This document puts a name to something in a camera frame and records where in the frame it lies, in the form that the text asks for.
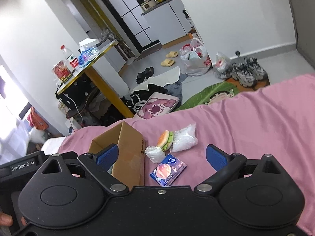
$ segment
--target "gray sneaker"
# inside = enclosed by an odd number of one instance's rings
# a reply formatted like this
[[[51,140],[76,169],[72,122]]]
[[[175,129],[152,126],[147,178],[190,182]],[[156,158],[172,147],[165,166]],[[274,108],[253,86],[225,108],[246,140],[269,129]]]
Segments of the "gray sneaker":
[[[248,71],[244,63],[239,65],[234,63],[232,65],[232,78],[238,80],[244,87],[253,87],[257,83],[257,80],[252,73]]]
[[[255,76],[256,80],[261,81],[268,77],[267,72],[258,64],[256,58],[245,58],[245,65],[248,70]]]

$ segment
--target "blue gripper pad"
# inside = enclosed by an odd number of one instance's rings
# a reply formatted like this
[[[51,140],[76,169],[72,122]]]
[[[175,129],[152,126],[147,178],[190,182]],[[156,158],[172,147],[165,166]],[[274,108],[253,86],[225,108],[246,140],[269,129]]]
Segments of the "blue gripper pad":
[[[100,165],[105,171],[108,171],[118,159],[118,154],[118,146],[111,144],[97,154],[94,154],[93,161],[97,165]]]
[[[230,162],[230,155],[223,152],[215,145],[208,145],[206,149],[206,158],[210,165],[219,171]]]

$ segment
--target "bed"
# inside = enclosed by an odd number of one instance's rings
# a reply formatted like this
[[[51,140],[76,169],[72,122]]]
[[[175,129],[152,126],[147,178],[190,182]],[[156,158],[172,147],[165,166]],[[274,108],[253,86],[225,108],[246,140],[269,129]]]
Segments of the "bed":
[[[176,131],[196,123],[198,145],[176,154],[187,168],[172,185],[198,183],[215,173],[205,149],[214,144],[225,152],[239,152],[248,159],[273,154],[302,190],[306,206],[298,226],[315,234],[315,74],[302,75],[256,92],[243,92],[211,106],[200,105],[149,120],[126,119],[142,133],[149,146],[164,130]],[[67,137],[59,153],[83,154],[91,140],[110,127],[86,127]],[[145,160],[145,185],[157,186],[149,177],[156,167]]]

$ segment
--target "metal screw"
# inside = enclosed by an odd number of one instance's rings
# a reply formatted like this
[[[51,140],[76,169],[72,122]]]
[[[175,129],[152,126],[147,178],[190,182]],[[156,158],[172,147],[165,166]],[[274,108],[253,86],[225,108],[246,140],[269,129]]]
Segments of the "metal screw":
[[[166,191],[165,190],[158,190],[157,193],[158,194],[166,194]]]
[[[111,186],[111,190],[113,192],[122,192],[126,189],[126,186],[124,184],[113,184]]]
[[[200,192],[209,192],[212,190],[212,186],[209,184],[200,184],[197,186],[197,190]]]

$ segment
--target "snack package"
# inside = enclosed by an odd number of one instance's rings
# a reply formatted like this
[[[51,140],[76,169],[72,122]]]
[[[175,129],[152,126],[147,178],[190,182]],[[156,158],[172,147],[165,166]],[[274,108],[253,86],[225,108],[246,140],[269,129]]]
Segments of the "snack package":
[[[198,144],[195,138],[196,124],[190,124],[187,127],[174,132],[173,145],[170,148],[171,153],[188,150]]]
[[[181,160],[168,154],[165,159],[152,171],[150,177],[160,186],[170,186],[179,174],[186,168]]]
[[[52,72],[62,83],[66,83],[73,76],[63,60],[53,67]]]
[[[155,164],[159,164],[165,159],[165,153],[157,146],[148,146],[145,150],[145,154]]]

